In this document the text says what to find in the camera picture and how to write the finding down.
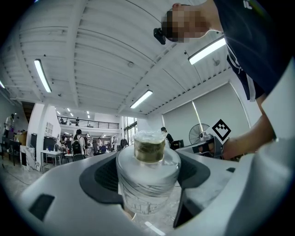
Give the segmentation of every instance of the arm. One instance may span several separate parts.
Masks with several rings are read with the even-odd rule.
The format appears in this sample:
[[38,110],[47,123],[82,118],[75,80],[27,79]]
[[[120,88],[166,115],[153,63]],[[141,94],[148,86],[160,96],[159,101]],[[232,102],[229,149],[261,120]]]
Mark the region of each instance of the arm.
[[171,134],[167,134],[166,138],[168,139],[169,143],[173,143],[173,138],[171,136]]
[[261,103],[265,98],[266,95],[263,94],[256,99],[262,113],[256,124],[247,133],[237,138],[231,138],[224,144],[224,159],[230,159],[243,153],[255,152],[262,145],[272,140],[274,132],[261,107]]

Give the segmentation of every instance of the sticker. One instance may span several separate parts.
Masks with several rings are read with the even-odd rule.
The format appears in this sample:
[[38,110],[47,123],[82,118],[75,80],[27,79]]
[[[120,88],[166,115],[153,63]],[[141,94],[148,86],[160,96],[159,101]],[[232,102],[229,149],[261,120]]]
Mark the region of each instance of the sticker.
[[226,125],[226,123],[224,123],[222,119],[206,130],[207,134],[217,137],[221,144],[225,143],[226,138],[229,136],[230,132],[230,128]]

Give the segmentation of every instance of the ear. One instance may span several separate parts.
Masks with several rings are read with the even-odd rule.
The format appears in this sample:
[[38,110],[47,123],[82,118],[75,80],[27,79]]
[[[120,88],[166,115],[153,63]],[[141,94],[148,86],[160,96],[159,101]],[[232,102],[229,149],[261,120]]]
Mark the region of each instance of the ear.
[[181,6],[180,3],[174,3],[172,9],[179,8]]

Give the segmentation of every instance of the backpack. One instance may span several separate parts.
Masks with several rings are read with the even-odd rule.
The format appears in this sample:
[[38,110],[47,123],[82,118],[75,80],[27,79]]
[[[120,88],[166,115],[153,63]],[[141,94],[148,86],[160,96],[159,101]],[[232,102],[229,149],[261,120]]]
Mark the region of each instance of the backpack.
[[72,144],[72,150],[73,150],[73,153],[74,155],[75,154],[81,154],[81,145],[79,143],[79,139],[75,140]]

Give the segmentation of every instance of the navy shirt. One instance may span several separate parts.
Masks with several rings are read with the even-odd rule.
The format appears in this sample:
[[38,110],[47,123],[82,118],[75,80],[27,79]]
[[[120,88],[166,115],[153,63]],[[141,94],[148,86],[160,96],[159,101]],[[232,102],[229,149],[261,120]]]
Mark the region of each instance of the navy shirt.
[[248,100],[268,95],[283,75],[291,50],[283,41],[284,32],[261,7],[247,0],[214,0],[224,38],[229,49],[227,60],[242,82]]

